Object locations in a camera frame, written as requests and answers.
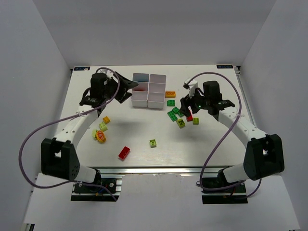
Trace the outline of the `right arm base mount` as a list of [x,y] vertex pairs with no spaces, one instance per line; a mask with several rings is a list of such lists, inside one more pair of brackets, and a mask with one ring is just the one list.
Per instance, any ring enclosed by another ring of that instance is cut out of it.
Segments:
[[202,181],[202,204],[204,205],[231,205],[247,204],[248,199],[244,183],[231,187],[234,183],[227,183],[219,174],[216,177],[203,176]]

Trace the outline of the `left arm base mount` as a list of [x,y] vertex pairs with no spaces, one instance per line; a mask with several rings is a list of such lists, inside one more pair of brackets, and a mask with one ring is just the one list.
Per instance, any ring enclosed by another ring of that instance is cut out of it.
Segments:
[[103,176],[98,186],[75,183],[71,201],[76,202],[115,202],[120,196],[123,175]]

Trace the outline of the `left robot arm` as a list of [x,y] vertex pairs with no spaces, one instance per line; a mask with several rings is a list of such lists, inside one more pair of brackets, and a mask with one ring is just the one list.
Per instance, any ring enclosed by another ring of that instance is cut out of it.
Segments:
[[112,100],[123,103],[132,93],[130,89],[138,86],[118,72],[112,77],[106,73],[94,73],[90,87],[82,95],[76,116],[71,118],[61,132],[52,139],[45,138],[41,143],[41,171],[56,178],[95,184],[100,180],[96,169],[82,166],[76,147],[81,138],[100,116],[106,104]]

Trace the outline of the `teal rounded lego brick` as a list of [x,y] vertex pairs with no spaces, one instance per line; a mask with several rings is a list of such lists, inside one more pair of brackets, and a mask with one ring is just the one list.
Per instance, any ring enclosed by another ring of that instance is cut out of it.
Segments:
[[135,81],[135,82],[148,82],[149,81],[149,74],[134,73],[133,74],[133,81]]

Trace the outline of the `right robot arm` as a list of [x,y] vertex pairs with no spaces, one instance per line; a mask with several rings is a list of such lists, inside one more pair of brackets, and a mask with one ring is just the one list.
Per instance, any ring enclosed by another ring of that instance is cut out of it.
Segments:
[[199,187],[205,192],[219,192],[234,188],[245,180],[261,180],[284,171],[282,140],[277,134],[269,135],[251,124],[240,115],[241,109],[222,98],[217,81],[203,83],[203,89],[197,87],[197,82],[188,79],[184,87],[189,94],[181,99],[180,112],[188,116],[200,110],[206,110],[228,130],[218,141],[210,156],[225,138],[233,133],[246,148],[244,161],[218,172],[216,184],[209,186],[201,175]]

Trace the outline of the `red lego brick spare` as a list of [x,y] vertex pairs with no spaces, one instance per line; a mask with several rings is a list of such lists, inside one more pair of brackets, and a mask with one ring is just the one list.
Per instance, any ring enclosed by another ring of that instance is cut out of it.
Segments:
[[125,160],[126,157],[127,157],[128,154],[129,154],[129,152],[130,152],[130,149],[129,149],[128,147],[125,146],[125,147],[122,149],[122,151],[119,153],[118,158],[121,159],[121,160]]

